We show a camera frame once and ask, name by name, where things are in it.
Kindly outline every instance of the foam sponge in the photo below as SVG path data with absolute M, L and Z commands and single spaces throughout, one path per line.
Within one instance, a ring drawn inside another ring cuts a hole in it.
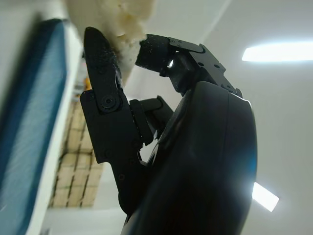
M 155 0 L 64 0 L 69 16 L 84 38 L 86 27 L 95 27 L 116 53 L 123 83 L 129 76 L 146 35 L 142 24 L 152 14 Z

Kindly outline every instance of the screw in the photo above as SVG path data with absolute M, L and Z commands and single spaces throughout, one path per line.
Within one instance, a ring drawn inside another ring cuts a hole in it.
M 115 98 L 111 95 L 107 95 L 107 96 L 103 97 L 101 100 L 101 104 L 102 104 L 103 108 L 105 108 L 105 109 L 113 108 L 115 103 L 116 103 Z
M 107 149 L 107 150 L 104 152 L 104 158 L 105 158 L 105 159 L 111 159 L 111 157 L 112 157 L 112 150 Z
M 224 84 L 222 84 L 222 87 L 229 90 L 230 92 L 234 92 L 234 89 L 230 85 L 225 86 Z
M 142 147 L 142 143 L 139 142 L 138 140 L 134 139 L 134 140 L 132 141 L 132 146 L 133 146 L 134 148 L 139 148 L 139 147 Z
M 93 93 L 93 91 L 84 92 L 83 94 L 86 95 L 86 101 L 94 100 L 94 93 Z
M 130 158 L 130 159 L 129 159 L 129 164 L 130 164 L 130 165 L 134 165 L 134 164 L 135 164 L 135 160 L 132 159 L 132 158 Z
M 120 174 L 120 175 L 118 176 L 118 179 L 119 179 L 120 181 L 123 181 L 123 180 L 125 180 L 125 175 L 123 175 L 123 174 Z

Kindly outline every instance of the fluorescent light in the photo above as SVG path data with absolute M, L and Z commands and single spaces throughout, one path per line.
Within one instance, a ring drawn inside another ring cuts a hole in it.
M 247 48 L 243 61 L 277 62 L 313 60 L 313 42 L 280 43 Z
M 171 68 L 172 66 L 173 66 L 173 63 L 174 63 L 174 60 L 172 60 L 171 62 L 170 62 L 170 64 L 169 64 L 169 68 Z
M 270 212 L 274 210 L 279 201 L 277 196 L 259 185 L 257 182 L 254 183 L 252 198 Z

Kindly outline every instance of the blue board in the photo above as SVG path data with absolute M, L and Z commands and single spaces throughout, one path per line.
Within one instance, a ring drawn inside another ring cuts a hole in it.
M 0 234 L 24 235 L 66 82 L 61 20 L 34 30 L 15 85 L 1 111 Z

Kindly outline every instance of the black bracket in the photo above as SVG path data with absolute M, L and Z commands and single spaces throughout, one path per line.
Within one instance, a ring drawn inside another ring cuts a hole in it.
M 224 77 L 224 66 L 202 44 L 148 34 L 141 42 L 136 65 L 169 77 L 175 90 L 182 95 L 196 83 L 206 81 L 242 97 Z
M 100 31 L 87 28 L 84 46 L 92 90 L 83 92 L 80 101 L 92 146 L 98 163 L 111 164 L 120 206 L 132 214 L 150 179 L 139 151 L 153 141 L 150 127 L 161 134 L 173 111 L 161 97 L 128 104 L 116 56 Z

